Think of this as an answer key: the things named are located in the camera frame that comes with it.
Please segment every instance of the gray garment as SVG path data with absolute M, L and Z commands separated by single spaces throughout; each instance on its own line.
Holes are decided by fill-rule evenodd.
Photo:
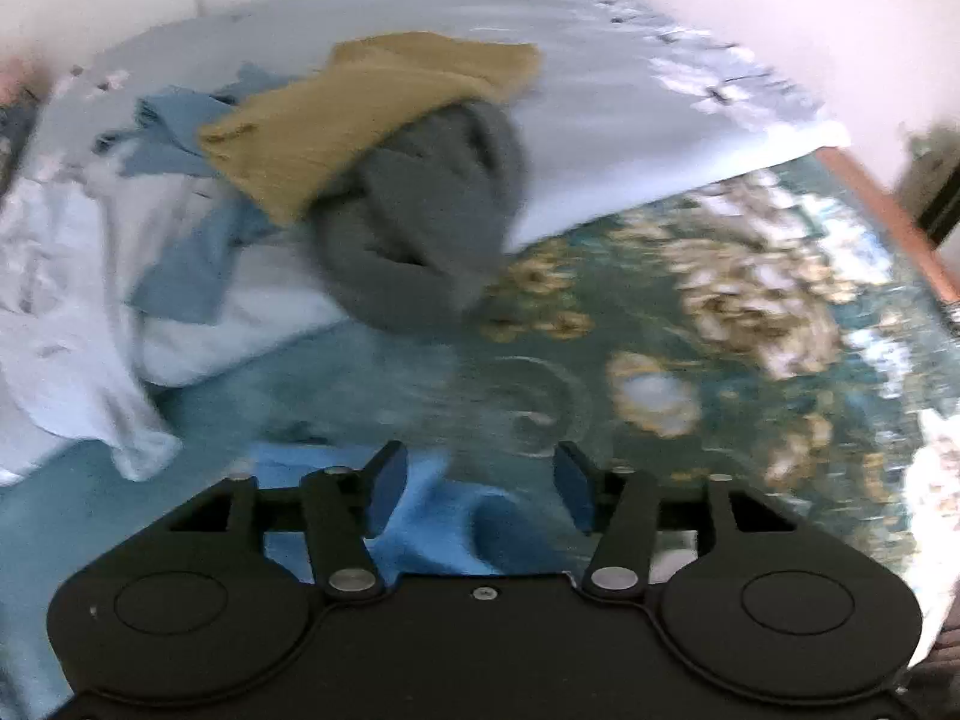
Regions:
M 176 87 L 147 95 L 137 104 L 138 129 L 104 133 L 94 151 L 102 153 L 136 139 L 137 147 L 124 162 L 121 175 L 176 172 L 216 177 L 219 173 L 197 143 L 197 130 L 232 113 L 233 105 L 244 98 L 291 80 L 247 64 L 238 71 L 237 81 L 212 95 Z M 128 303 L 151 317 L 213 324 L 223 306 L 237 248 L 275 230 L 263 211 L 241 191 L 233 190 L 188 235 L 167 245 Z
M 496 277 L 524 177 L 520 142 L 496 105 L 468 100 L 407 124 L 310 213 L 333 298 L 386 330 L 455 326 Z

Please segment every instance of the pile of clothes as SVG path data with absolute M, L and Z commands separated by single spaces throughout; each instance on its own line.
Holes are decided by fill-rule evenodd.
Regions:
M 330 295 L 352 317 L 397 332 L 454 326 L 501 263 L 520 208 L 520 142 L 499 105 L 536 75 L 531 45 L 430 32 L 335 47 L 307 79 L 253 66 L 205 95 L 141 100 L 123 175 L 221 178 L 224 196 L 144 274 L 131 304 L 210 324 L 238 247 L 307 224 Z

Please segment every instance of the white cloth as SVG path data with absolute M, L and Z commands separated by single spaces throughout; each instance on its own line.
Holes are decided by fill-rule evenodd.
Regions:
M 179 441 L 128 365 L 109 243 L 104 207 L 78 182 L 18 180 L 0 210 L 0 370 L 37 427 L 102 440 L 142 480 Z

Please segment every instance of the blue cloth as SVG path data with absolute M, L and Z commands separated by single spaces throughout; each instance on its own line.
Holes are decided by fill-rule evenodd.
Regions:
M 261 488 L 295 487 L 328 466 L 362 467 L 378 447 L 256 445 Z M 560 554 L 503 490 L 446 477 L 440 450 L 412 452 L 407 485 L 383 533 L 367 540 L 388 583 L 400 574 L 497 576 L 563 571 Z M 300 533 L 267 533 L 265 552 L 301 581 L 312 581 Z
M 277 89 L 291 80 L 246 64 L 238 71 L 237 81 L 212 95 L 179 87 L 147 95 L 137 102 L 137 129 L 104 133 L 97 138 L 94 151 L 105 153 L 119 143 L 136 140 L 121 175 L 176 172 L 215 177 L 218 173 L 197 143 L 197 130 L 227 116 L 233 105 L 250 95 Z M 169 242 L 128 302 L 151 317 L 213 324 L 223 306 L 238 248 L 275 229 L 267 215 L 236 190 L 189 234 Z

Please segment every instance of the orange wooden edge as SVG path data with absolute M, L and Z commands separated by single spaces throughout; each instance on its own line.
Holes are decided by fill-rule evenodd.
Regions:
M 854 191 L 874 218 L 925 276 L 930 288 L 944 303 L 960 300 L 960 284 L 944 267 L 933 245 L 891 194 L 880 189 L 846 151 L 820 148 L 817 158 L 848 189 Z

